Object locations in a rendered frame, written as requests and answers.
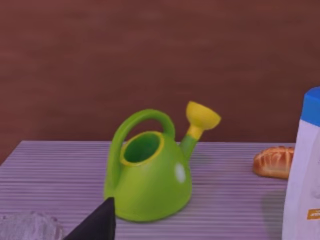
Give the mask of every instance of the white bottle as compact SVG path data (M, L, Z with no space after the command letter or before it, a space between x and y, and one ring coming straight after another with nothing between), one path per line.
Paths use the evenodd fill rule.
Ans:
M286 189L282 240L320 240L320 87L304 95Z

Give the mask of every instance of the yellow rim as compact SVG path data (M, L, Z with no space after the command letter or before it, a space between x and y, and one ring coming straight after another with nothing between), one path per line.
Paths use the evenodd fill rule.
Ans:
M127 147L129 146L129 144L135 140L136 138L140 137L141 135L143 134L155 134L159 140L160 140L160 143L159 143L159 146L157 148L157 150L154 152L154 154L152 154L149 158L143 160L143 161L140 161L140 162L129 162L125 159L125 156L124 156L124 153L127 149ZM137 166L140 166L142 164L147 164L149 163L152 159L154 159L155 157L157 157L160 152L162 151L162 149L164 148L165 146L165 139L162 135L161 132L158 132L158 131L144 131L142 133L139 133L138 135L134 136L133 138L131 138L129 141L127 141L125 143L125 145L123 146L122 150L121 150L121 155L120 155L120 162L126 166L130 166L130 167L137 167Z

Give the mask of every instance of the brown wall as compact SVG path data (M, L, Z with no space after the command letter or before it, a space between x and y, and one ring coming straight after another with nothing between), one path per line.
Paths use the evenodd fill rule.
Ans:
M188 100L223 117L203 141L293 142L320 85L319 12L311 0L4 1L0 157L23 139L110 140L144 108L168 113L179 140Z

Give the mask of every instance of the orange label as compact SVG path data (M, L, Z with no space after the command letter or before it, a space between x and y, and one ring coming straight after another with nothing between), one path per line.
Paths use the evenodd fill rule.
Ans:
M309 209L306 219L307 220L320 219L320 208Z

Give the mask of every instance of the wooden background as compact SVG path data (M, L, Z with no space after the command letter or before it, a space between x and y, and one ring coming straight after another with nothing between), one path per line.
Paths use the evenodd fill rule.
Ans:
M320 85L319 13L318 0L2 1L0 162L21 140L110 140L144 108L180 140L189 100L223 118L203 141L294 142Z

